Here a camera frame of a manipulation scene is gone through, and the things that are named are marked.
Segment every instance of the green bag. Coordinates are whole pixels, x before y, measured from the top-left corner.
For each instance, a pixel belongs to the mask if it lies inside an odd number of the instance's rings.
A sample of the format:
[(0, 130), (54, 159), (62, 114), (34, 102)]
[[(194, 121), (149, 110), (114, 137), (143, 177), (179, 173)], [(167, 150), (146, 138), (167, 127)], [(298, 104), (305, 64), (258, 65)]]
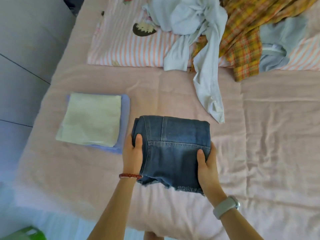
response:
[(0, 238), (0, 240), (46, 240), (46, 237), (39, 229), (29, 226), (4, 238)]

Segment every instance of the folded purple shirt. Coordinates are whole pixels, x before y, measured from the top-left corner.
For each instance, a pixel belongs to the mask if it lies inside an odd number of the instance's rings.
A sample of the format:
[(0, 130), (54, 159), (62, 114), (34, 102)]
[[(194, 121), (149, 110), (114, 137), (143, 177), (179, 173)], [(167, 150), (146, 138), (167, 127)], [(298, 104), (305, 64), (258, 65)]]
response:
[(125, 144), (126, 133), (129, 123), (129, 114), (130, 114), (130, 98), (126, 94), (121, 94), (121, 115), (120, 115), (120, 129), (118, 141), (113, 147), (102, 146), (102, 145), (86, 145), (89, 147), (99, 148), (106, 152), (122, 154), (123, 145)]

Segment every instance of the cabinet door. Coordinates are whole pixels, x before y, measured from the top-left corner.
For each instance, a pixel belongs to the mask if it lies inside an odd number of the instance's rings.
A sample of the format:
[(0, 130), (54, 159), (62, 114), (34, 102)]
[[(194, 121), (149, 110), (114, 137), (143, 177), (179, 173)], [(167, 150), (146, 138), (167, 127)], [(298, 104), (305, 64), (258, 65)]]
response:
[(50, 83), (74, 23), (63, 0), (0, 0), (0, 54)]
[(33, 126), (49, 86), (0, 56), (0, 120)]
[(32, 127), (0, 120), (0, 182), (10, 182)]

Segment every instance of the red bracelet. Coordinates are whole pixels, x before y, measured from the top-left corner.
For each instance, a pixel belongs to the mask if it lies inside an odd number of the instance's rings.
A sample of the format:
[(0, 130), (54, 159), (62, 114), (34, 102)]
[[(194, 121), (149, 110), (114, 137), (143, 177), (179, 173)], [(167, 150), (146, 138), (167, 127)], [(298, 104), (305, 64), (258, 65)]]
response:
[(137, 178), (137, 180), (139, 180), (142, 178), (142, 176), (130, 173), (121, 173), (119, 174), (119, 178)]

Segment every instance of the blue denim fabric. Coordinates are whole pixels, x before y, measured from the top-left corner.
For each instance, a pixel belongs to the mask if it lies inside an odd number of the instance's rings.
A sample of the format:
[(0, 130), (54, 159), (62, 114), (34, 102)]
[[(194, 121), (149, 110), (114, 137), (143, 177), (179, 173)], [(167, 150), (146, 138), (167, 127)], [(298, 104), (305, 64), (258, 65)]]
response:
[(207, 121), (141, 116), (134, 121), (133, 145), (137, 134), (143, 140), (143, 177), (139, 183), (162, 183), (168, 188), (203, 194), (198, 182), (197, 151), (202, 149), (207, 160), (211, 147)]

